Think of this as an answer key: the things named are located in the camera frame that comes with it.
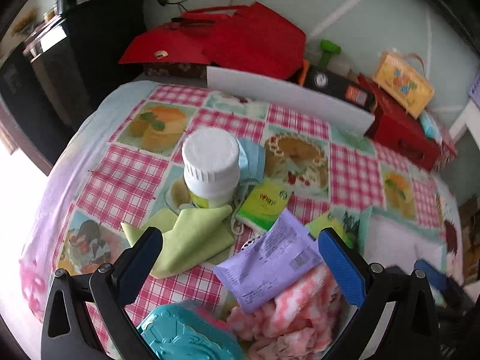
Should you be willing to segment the light green cloth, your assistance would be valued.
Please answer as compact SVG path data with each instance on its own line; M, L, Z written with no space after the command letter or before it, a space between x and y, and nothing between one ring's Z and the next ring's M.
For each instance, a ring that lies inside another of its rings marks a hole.
M227 225L233 213L230 205L217 208L184 208L175 214L168 208L159 210L140 228L120 224L130 245L134 245L149 227L163 235L163 248L151 270L156 279L187 272L227 250L234 237Z

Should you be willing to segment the cardboard boxes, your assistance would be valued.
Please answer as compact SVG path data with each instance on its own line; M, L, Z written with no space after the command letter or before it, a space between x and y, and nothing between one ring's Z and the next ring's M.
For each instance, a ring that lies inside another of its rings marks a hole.
M479 197L473 195L459 208L465 284L479 280Z

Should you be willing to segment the light blue face mask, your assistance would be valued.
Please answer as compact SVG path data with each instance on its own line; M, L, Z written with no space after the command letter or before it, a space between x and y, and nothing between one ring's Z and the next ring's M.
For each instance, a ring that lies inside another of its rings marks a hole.
M262 184L264 181L264 168L266 159L264 147L244 137L238 138L237 142L239 147L239 184Z

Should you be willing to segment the green tissue pack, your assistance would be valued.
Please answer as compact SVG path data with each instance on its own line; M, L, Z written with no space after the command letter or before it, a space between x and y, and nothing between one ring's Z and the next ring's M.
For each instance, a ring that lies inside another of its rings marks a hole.
M256 185L240 205L235 218L254 232L266 233L287 208L291 191L270 179Z
M332 228L347 246L349 246L350 248L353 247L353 243L345 232L342 223L338 219L336 219L336 217L329 211L313 219L311 222L307 223L305 227L314 240L318 239L320 233L324 229Z

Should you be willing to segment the blue wet wipes pack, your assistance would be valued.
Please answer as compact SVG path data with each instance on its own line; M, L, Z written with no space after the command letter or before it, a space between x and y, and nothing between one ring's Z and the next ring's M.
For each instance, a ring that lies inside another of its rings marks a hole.
M439 126L433 116L428 111L422 111L419 120L425 135L434 140L438 145L441 145L443 138Z

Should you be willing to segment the pink white striped towel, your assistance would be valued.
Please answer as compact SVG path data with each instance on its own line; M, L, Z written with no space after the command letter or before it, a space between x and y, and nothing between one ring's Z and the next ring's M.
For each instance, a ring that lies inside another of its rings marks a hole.
M315 359L333 340L341 292L325 263L247 314L234 307L226 322L250 343L249 359Z

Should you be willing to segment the brown floral box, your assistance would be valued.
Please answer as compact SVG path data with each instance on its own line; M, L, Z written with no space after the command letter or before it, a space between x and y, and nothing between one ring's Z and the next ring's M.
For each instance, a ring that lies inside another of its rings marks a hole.
M206 79L207 66L197 63L143 63L145 74L157 77Z

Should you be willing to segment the purple wipes packet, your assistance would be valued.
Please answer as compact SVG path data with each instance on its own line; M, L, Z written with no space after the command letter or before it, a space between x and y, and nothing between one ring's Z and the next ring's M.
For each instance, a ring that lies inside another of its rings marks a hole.
M250 314L321 262L308 230L284 210L267 233L213 271L241 309Z

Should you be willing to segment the white foam board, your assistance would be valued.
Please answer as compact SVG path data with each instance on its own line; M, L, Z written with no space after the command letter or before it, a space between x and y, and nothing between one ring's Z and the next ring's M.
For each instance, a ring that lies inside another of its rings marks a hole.
M336 97L267 76L208 66L207 84L210 89L287 107L359 135L364 135L375 120L368 111Z

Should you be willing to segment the white desk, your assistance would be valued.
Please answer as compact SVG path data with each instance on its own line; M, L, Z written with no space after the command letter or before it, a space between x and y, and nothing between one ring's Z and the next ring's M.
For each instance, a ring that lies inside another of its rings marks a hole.
M462 139L466 132L472 136L476 146L480 149L480 110L479 105L469 100L464 110L449 128L454 143Z

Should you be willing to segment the mint shallow tray box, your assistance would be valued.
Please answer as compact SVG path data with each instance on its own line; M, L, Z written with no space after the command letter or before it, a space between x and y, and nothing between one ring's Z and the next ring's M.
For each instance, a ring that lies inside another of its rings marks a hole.
M376 206L360 213L357 242L367 263L398 266L410 273L423 259L438 271L447 271L447 244L439 230L419 228Z

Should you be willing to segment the black carton box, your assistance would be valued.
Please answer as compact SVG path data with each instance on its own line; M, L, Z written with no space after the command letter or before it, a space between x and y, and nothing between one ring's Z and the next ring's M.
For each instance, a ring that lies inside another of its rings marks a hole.
M373 112L376 105L374 94L371 91L323 67L310 66L307 69L303 86L306 89L348 102L367 112Z

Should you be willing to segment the large red gift box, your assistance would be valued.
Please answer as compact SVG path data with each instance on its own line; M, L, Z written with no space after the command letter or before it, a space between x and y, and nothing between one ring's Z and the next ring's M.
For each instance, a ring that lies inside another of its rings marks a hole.
M121 64L219 66L287 80L304 67L305 33L260 2L190 10L136 36Z

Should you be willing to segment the black cabinet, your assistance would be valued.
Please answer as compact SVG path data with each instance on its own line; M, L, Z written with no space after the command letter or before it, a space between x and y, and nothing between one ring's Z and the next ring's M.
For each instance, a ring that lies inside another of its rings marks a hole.
M91 0L57 25L65 37L37 57L19 44L1 63L1 122L49 174L80 125L115 89L142 73L120 59L145 32L143 0Z

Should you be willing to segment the patterned plaid tablecloth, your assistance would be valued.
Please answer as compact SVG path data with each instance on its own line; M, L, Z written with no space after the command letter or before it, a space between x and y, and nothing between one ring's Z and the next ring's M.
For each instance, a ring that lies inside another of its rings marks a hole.
M273 147L312 150L305 166L274 163L267 177L291 189L289 210L311 222L330 212L355 233L360 213L382 207L447 242L445 267L463 283L461 223L448 186L406 156L297 106L221 91L139 81L120 86L89 116L49 174L35 230L20 261L21 288L42 320L54 270L91 272L126 248L122 224L138 226L166 206L183 174L182 144L200 128Z

